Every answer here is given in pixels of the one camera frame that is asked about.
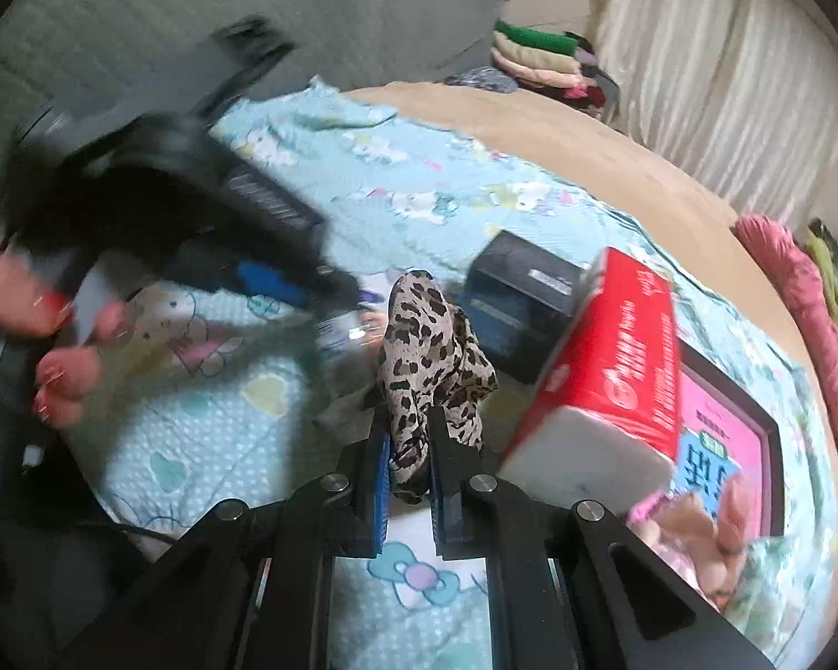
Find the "human hand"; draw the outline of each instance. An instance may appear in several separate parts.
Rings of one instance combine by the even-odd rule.
[[[73,318],[69,297],[41,285],[19,259],[0,255],[0,325],[20,337],[49,337]],[[82,347],[58,347],[36,368],[37,393],[32,410],[54,428],[81,419],[81,399],[100,379],[96,345],[123,337],[130,326],[124,304],[107,304],[96,317],[91,341]]]

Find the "curtain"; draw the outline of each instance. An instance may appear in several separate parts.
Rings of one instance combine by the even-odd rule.
[[[740,213],[797,228],[838,149],[838,49],[792,0],[609,0],[613,127]]]

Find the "light blue bed sheet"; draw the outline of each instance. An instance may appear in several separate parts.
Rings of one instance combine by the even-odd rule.
[[[781,667],[807,667],[838,571],[835,490],[806,373],[766,334],[581,186],[319,79],[268,102],[241,100],[213,133],[329,216],[328,259],[355,274],[425,269],[456,295],[474,256],[508,229],[576,264],[614,246],[668,276],[682,337],[775,418],[782,441],[785,535],[751,547],[726,616]],[[110,514],[179,533],[226,496],[283,499],[333,467],[336,444],[310,422],[327,396],[304,315],[172,285],[135,304],[133,337],[106,355],[91,417],[69,438]],[[389,543],[419,557],[408,542]],[[409,563],[396,564],[403,579]],[[340,563],[335,591],[347,612],[332,626],[333,667],[489,667],[482,584],[463,578],[456,591],[431,593],[438,604],[416,607],[400,601],[405,580],[386,577],[367,562]]]

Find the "green towel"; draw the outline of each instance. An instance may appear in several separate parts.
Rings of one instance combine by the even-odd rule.
[[[829,246],[809,229],[803,247],[820,270],[822,292],[826,297],[829,315],[838,327],[838,274],[835,265],[832,264],[832,252]]]
[[[577,50],[577,40],[567,35],[553,35],[552,32],[540,32],[529,27],[516,27],[502,20],[497,20],[497,32],[510,38],[512,42],[524,45],[526,48],[539,48],[562,55],[574,55]]]

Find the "leopard print cloth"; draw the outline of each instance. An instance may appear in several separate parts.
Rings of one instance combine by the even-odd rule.
[[[428,409],[443,407],[450,436],[480,450],[478,402],[497,389],[468,319],[428,272],[408,272],[391,290],[379,383],[391,413],[394,494],[416,503],[429,489]]]

